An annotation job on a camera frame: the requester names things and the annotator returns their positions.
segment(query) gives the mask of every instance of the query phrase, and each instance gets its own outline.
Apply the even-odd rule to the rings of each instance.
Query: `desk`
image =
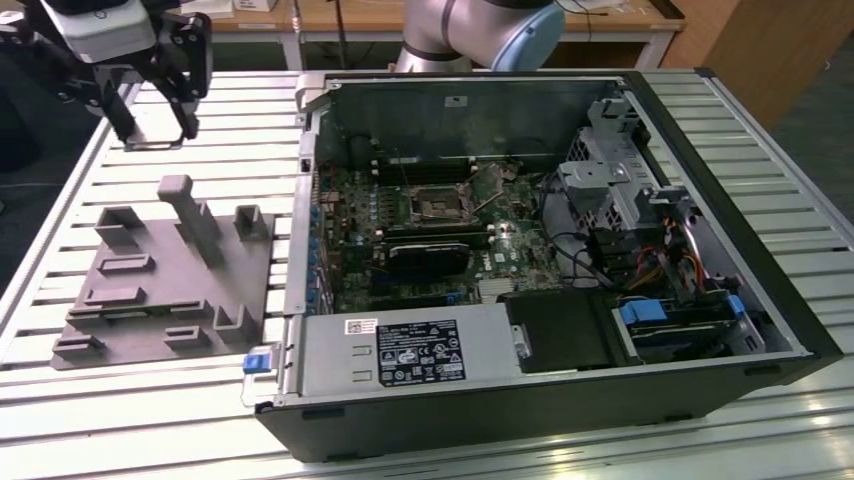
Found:
[[[214,20],[215,43],[278,43],[289,69],[303,69],[302,53],[291,26],[291,0],[279,0],[270,12],[235,10],[232,18]]]
[[[303,42],[337,42],[335,5],[326,0],[301,0]],[[403,0],[342,0],[350,42],[403,41]],[[667,19],[649,0],[630,0],[619,8],[599,9],[607,16],[566,15],[562,42],[643,43],[637,68],[655,68],[685,21]],[[278,42],[289,69],[303,70],[299,42],[291,27],[290,0],[279,0],[273,12],[235,12],[235,18],[214,21],[216,42]]]

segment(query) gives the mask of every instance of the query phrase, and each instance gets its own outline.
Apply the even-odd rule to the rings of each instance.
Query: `blue tab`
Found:
[[[736,318],[742,318],[742,315],[745,315],[746,310],[745,310],[745,304],[742,303],[742,299],[738,295],[730,295],[726,298],[726,301],[730,304],[730,308],[733,308],[733,313],[736,314]]]
[[[662,302],[658,300],[633,300],[619,308],[623,323],[631,325],[637,322],[661,322],[667,320],[667,313]]]
[[[270,372],[270,353],[251,353],[243,358],[243,373]]]

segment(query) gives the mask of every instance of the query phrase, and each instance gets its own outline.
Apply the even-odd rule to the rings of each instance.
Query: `slotted metal table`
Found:
[[[670,425],[302,464],[243,406],[242,356],[52,370],[51,348],[100,242],[91,228],[99,212],[131,204],[142,218],[170,218],[168,205],[156,202],[167,173],[194,177],[194,196],[208,200],[214,214],[248,203],[277,214],[265,341],[282,336],[297,76],[216,74],[199,107],[199,138],[180,150],[126,153],[102,122],[0,301],[0,478],[854,475],[853,227],[720,82],[692,70],[645,76],[849,354],[798,383]],[[171,115],[150,85],[124,94],[138,115]],[[663,158],[662,164],[678,183]],[[274,388],[271,379],[261,388]]]

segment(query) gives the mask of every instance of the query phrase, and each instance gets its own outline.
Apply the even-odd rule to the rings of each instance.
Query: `power supply label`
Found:
[[[383,387],[466,380],[457,320],[378,325],[377,346]]]

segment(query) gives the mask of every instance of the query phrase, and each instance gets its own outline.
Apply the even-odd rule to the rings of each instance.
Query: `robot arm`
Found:
[[[63,101],[78,100],[110,120],[128,148],[151,148],[118,94],[135,70],[170,101],[182,135],[195,138],[195,110],[211,83],[211,19],[174,15],[179,0],[23,0],[24,12],[0,15],[0,53]],[[182,52],[190,74],[172,51]]]
[[[554,0],[407,0],[398,72],[535,70],[566,24]]]

